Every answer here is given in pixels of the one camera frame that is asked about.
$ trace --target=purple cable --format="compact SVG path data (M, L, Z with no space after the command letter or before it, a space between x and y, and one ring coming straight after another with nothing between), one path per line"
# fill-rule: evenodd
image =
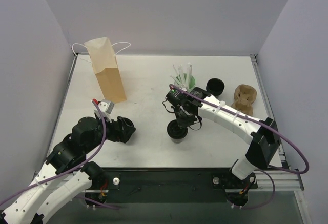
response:
M83 199L83 200L86 200L86 201L89 201L89 202L92 202L92 203L95 203L96 205L99 205L101 207L105 207L105 208L108 208L108 209L112 209L112 210L119 210L119 206L113 206L113 205L104 205L103 203L101 202L97 202L93 199L90 199L90 198L87 198L87 197L81 197L81 196L76 196L75 198L78 198L78 199Z
M100 143L98 149L87 160L81 162L79 165L76 165L74 168L71 168L70 170L67 170L67 171L65 171L63 173L60 173L60 174L55 175L53 177L50 177L48 179L42 180L42 181L39 182L39 184L43 184L43 183L49 182L51 180L57 179L59 177L62 177L64 175L66 175L66 174L72 173L74 170L80 168L81 166L83 166L84 164L86 164L87 162L89 162L91 159L93 159L98 154L98 152L101 150L101 148L103 147L103 145L104 145L104 143L106 141L106 122L105 122L105 118L104 118L101 110L99 109L98 105L95 103L95 101L92 101L92 103L96 107L96 109L98 110L98 113L100 114L101 121L102 121L102 128L103 128L102 140L101 140L101 143ZM13 194L13 195L7 197L5 200L1 201L0 202L0 206L3 205L4 203L8 202L12 198L14 198L14 197L22 194L23 192L26 192L26 191L28 191L28 190L36 187L36 186L37 186L37 184L33 184L33 185L30 185L30 186L28 186L28 187L26 187L26 188L24 188L24 189L16 192L15 194Z
M271 180L271 182L272 182L272 188L273 188L273 189L272 189L271 197L269 198L269 200L267 200L267 201L265 201L265 202L263 202L263 203L260 203L259 205L254 205L254 206L250 206L250 207L247 207L247 206L246 206L246 207L241 207L241 208L240 208L240 206L234 205L232 202L230 202L230 201L227 199L228 202L231 203L233 207L236 207L236 208L239 208L239 209L242 209L242 210L253 210L253 209L258 209L258 208L263 207L264 205L269 204L269 203L273 200L273 198L275 197L275 194L276 194L276 186L275 186L275 183L274 183L274 181L273 181L271 175L268 174L266 171L261 170L261 169L256 169L256 171L260 171L260 172L262 172L263 174L266 174L266 175L270 178L270 180Z
M208 102L208 101L206 101L206 100L203 100L203 99L201 99L201 98L199 98L199 97L196 97L195 95L190 94L189 92L186 92L186 91L184 91L184 90L178 88L178 87L177 87L176 85L174 85L174 84L170 84L170 88L171 88L171 87L177 89L178 91L182 92L183 94L188 95L188 96L190 96L190 97L192 97L192 98L194 98L194 99L196 99L196 100L198 100L198 101L200 101L200 102L202 102L202 103L204 103L204 104L207 104L207 105L212 106L212 107L214 107L214 108L218 108L217 105L215 105L215 104L213 104L213 103L210 103L210 102ZM239 117L239 118L241 118L241 119L249 120L249 121L251 121L251 122L253 122L253 123L256 123L256 124L258 124L258 125L260 125L260 126L266 128L266 129L270 130L271 132L275 133L275 134L278 135L280 138L282 138L283 140L285 140L285 141L286 141L291 147L293 147L293 148L295 149L295 151L301 156L301 158L302 158L302 159L304 160L304 162L305 162L305 169L304 169L303 171L296 171L296 170L284 169L284 168L276 167L276 166L273 166L273 165L269 165L270 168L273 168L273 169L275 169L275 170L286 171L286 172L293 173L293 174L305 174L305 173L307 173L307 172L309 171L309 169L310 169L309 161L308 161L307 158L304 156L304 154L300 151L300 149L299 149L299 148L298 148L293 142L291 142L288 138L286 138L284 135L282 135L281 133L279 133L277 130L275 130L275 129L269 127L268 125L266 125L266 124L264 124L264 123L262 123L262 122L260 122L260 121L257 121L257 120L254 120L254 119L251 119L251 118L249 118L249 117L242 116L242 115L238 115L238 114L236 114L235 112L233 112L233 111L231 111L231 110L228 110L228 109L225 109L225 108L223 108L223 107L221 107L221 110L224 111L224 112L227 112L227 113L229 113L229 114L232 114L232 115L237 115L237 117Z

